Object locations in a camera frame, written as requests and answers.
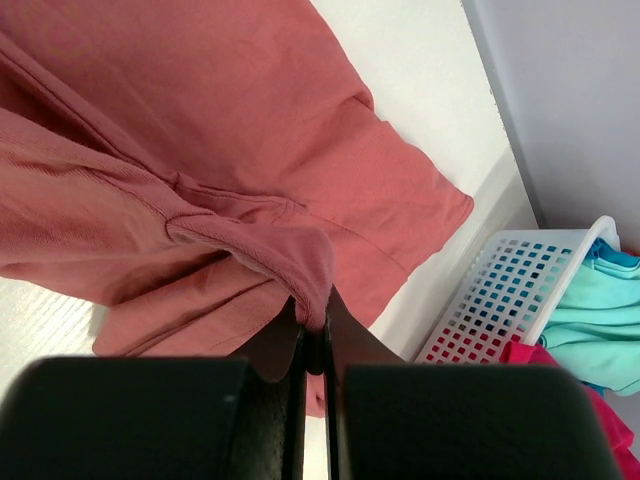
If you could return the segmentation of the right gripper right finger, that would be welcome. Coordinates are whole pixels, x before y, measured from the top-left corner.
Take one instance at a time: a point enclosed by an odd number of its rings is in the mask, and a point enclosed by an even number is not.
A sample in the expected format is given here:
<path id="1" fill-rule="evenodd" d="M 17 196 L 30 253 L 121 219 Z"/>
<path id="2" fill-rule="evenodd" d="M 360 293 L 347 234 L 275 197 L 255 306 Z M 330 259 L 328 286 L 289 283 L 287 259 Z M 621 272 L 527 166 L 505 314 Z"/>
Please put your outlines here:
<path id="1" fill-rule="evenodd" d="M 619 479 L 585 389 L 544 365 L 400 359 L 327 305 L 325 391 L 333 479 Z"/>

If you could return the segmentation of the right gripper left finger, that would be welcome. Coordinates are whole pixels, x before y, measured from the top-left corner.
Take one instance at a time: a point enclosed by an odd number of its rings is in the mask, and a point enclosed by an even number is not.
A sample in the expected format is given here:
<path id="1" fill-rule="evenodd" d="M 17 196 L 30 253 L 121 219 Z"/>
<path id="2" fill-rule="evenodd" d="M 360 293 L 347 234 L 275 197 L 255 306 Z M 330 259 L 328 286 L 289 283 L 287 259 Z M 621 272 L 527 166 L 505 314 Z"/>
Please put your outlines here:
<path id="1" fill-rule="evenodd" d="M 295 303 L 231 356 L 52 357 L 1 406 L 5 479 L 298 479 Z"/>

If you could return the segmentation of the salmon pink t shirt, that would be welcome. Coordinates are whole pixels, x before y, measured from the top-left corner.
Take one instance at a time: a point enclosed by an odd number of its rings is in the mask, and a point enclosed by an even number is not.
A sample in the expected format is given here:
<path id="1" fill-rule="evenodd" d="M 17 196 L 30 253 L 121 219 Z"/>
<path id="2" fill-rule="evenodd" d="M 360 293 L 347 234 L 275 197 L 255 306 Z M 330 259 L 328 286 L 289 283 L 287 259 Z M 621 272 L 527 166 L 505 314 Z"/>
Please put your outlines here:
<path id="1" fill-rule="evenodd" d="M 1 274 L 99 355 L 223 356 L 289 298 L 372 324 L 473 209 L 307 1 L 5 1 Z"/>

